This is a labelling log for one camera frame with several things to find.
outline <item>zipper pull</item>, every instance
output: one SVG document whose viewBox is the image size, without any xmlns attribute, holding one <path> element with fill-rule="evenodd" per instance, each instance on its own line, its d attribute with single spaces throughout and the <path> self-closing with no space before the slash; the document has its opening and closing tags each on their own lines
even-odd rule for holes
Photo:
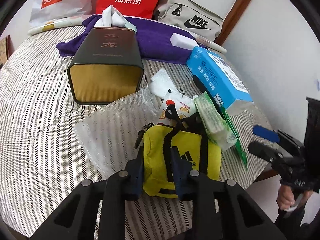
<svg viewBox="0 0 320 240">
<path fill-rule="evenodd" d="M 154 124 L 151 122 L 151 123 L 148 123 L 147 125 L 145 125 L 143 128 L 144 129 L 150 129 L 152 126 L 154 126 Z"/>
<path fill-rule="evenodd" d="M 145 126 L 143 127 L 143 130 L 140 130 L 140 131 L 138 132 L 138 137 L 137 137 L 136 142 L 135 142 L 135 144 L 134 144 L 134 148 L 135 148 L 135 149 L 137 149 L 137 148 L 139 147 L 139 145 L 140 145 L 140 143 L 141 143 L 141 141 L 142 141 L 142 139 L 143 139 L 143 135 L 144 135 L 145 131 L 148 130 L 148 129 L 150 129 L 152 126 L 154 126 L 154 124 L 153 124 L 152 122 L 151 122 L 151 123 L 148 123 L 147 125 L 145 125 Z"/>
<path fill-rule="evenodd" d="M 178 5 L 179 5 L 179 7 L 172 11 L 172 15 L 180 16 L 180 10 L 182 8 L 182 4 L 178 4 Z"/>
</svg>

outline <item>black strap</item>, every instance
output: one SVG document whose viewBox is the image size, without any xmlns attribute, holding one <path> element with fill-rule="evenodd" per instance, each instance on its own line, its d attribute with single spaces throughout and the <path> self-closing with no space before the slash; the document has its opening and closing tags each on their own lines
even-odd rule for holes
<svg viewBox="0 0 320 240">
<path fill-rule="evenodd" d="M 182 4 L 179 4 L 179 7 L 172 11 L 172 15 L 180 16 L 180 10 L 182 8 Z"/>
<path fill-rule="evenodd" d="M 172 169 L 171 169 L 171 158 L 170 158 L 171 141 L 172 141 L 172 138 L 178 132 L 180 132 L 180 130 L 183 128 L 183 125 L 182 125 L 182 122 L 179 118 L 177 110 L 173 104 L 171 104 L 167 107 L 164 114 L 165 114 L 166 118 L 173 119 L 173 120 L 177 121 L 176 127 L 164 137 L 164 141 L 163 141 L 163 157 L 164 157 L 165 168 L 167 171 L 167 178 L 168 178 L 168 182 L 173 182 L 173 175 L 172 175 Z"/>
<path fill-rule="evenodd" d="M 205 132 L 200 143 L 199 171 L 208 175 L 208 136 Z"/>
<path fill-rule="evenodd" d="M 201 135 L 200 143 L 200 157 L 199 157 L 199 171 L 208 174 L 208 136 L 205 133 L 199 113 L 195 113 L 190 117 L 180 120 L 177 110 L 173 104 L 167 107 L 165 117 L 177 121 L 176 127 L 164 137 L 163 154 L 164 163 L 167 171 L 168 182 L 173 182 L 172 168 L 171 168 L 171 142 L 172 138 L 181 130 L 196 133 Z"/>
<path fill-rule="evenodd" d="M 176 191 L 175 191 L 175 189 L 161 188 L 161 189 L 159 190 L 159 193 L 161 193 L 161 194 L 167 194 L 167 195 L 175 195 Z"/>
<path fill-rule="evenodd" d="M 140 145 L 140 143 L 141 143 L 141 141 L 143 139 L 144 133 L 145 133 L 144 130 L 141 130 L 141 131 L 138 132 L 138 137 L 137 137 L 136 142 L 134 144 L 134 148 L 135 149 L 138 149 L 138 147 L 139 147 L 139 145 Z"/>
</svg>

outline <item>yellow adidas bag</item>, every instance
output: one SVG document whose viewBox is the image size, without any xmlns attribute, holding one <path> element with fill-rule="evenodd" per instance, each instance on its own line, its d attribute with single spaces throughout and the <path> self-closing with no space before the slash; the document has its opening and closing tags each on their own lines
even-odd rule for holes
<svg viewBox="0 0 320 240">
<path fill-rule="evenodd" d="M 144 191 L 150 196 L 178 197 L 170 162 L 173 146 L 178 147 L 181 158 L 188 160 L 194 170 L 219 180 L 221 149 L 208 140 L 199 113 L 180 120 L 174 105 L 169 105 L 165 116 L 174 119 L 176 127 L 151 123 L 146 126 L 147 131 L 139 132 L 136 142 L 137 148 L 143 135 Z"/>
</svg>

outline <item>purple towel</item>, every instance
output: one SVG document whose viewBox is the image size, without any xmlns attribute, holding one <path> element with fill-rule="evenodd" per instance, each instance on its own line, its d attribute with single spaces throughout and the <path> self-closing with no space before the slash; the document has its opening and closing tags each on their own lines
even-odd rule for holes
<svg viewBox="0 0 320 240">
<path fill-rule="evenodd" d="M 88 35 L 88 33 L 93 29 L 94 25 L 96 22 L 101 18 L 101 15 L 92 15 L 89 18 L 85 19 L 82 22 L 82 25 L 85 26 L 85 30 L 82 34 L 79 36 L 75 37 L 71 41 L 65 43 L 65 42 L 60 42 L 56 45 L 56 48 L 59 50 L 59 54 L 61 57 L 66 57 L 66 56 L 74 56 L 79 49 L 80 45 Z"/>
<path fill-rule="evenodd" d="M 60 56 L 74 56 L 89 31 L 100 18 L 100 15 L 93 15 L 89 17 L 82 23 L 82 25 L 86 26 L 86 29 L 81 35 L 67 43 L 58 43 L 56 47 L 59 50 Z M 173 33 L 178 33 L 195 40 L 190 33 L 159 22 L 132 17 L 125 18 L 137 27 L 136 38 L 141 58 L 175 64 L 186 63 L 191 54 L 191 50 L 172 46 L 170 38 Z"/>
</svg>

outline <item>wooden door frame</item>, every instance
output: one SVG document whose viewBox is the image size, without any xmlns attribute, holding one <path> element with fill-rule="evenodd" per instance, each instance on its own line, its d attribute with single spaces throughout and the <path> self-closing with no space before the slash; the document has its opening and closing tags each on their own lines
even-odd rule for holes
<svg viewBox="0 0 320 240">
<path fill-rule="evenodd" d="M 214 40 L 216 44 L 220 46 L 223 45 L 224 41 L 227 39 L 232 29 L 236 26 L 250 2 L 251 0 L 236 0 L 230 12 L 223 21 L 220 35 Z"/>
</svg>

